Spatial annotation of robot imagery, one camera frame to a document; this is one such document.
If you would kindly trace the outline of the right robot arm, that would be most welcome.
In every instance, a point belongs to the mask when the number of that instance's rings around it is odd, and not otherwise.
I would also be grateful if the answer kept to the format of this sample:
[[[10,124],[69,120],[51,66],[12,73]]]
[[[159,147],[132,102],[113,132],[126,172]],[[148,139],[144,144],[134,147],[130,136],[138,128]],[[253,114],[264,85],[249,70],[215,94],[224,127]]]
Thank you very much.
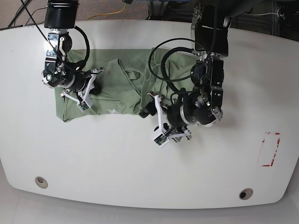
[[[61,87],[61,97],[76,102],[81,111],[92,107],[90,93],[101,91],[95,82],[103,68],[84,71],[90,56],[90,44],[85,32],[75,25],[78,9],[76,0],[49,0],[45,16],[45,28],[50,30],[46,41],[50,48],[46,51],[42,82],[50,88]],[[70,62],[67,54],[72,48],[69,29],[75,29],[84,38],[86,53],[84,59]]]

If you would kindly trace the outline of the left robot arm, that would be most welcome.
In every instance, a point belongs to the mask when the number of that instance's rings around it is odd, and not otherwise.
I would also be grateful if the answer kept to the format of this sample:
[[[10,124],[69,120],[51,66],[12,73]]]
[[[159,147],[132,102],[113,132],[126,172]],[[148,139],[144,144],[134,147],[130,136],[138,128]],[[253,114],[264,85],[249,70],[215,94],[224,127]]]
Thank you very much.
[[[165,104],[166,97],[160,93],[150,94],[151,101],[139,115],[157,115],[158,126],[152,139],[160,147],[171,140],[179,142],[183,137],[191,139],[191,125],[209,127],[223,117],[222,100],[224,70],[223,58],[228,56],[228,28],[231,17],[219,11],[220,1],[204,4],[198,1],[193,10],[191,38],[192,48],[176,47],[170,49],[162,58],[160,64],[161,76],[154,73],[151,64],[152,57],[158,49],[155,47],[148,59],[150,73],[173,91],[177,99]],[[166,70],[166,61],[177,52],[197,56],[190,75],[171,79]]]

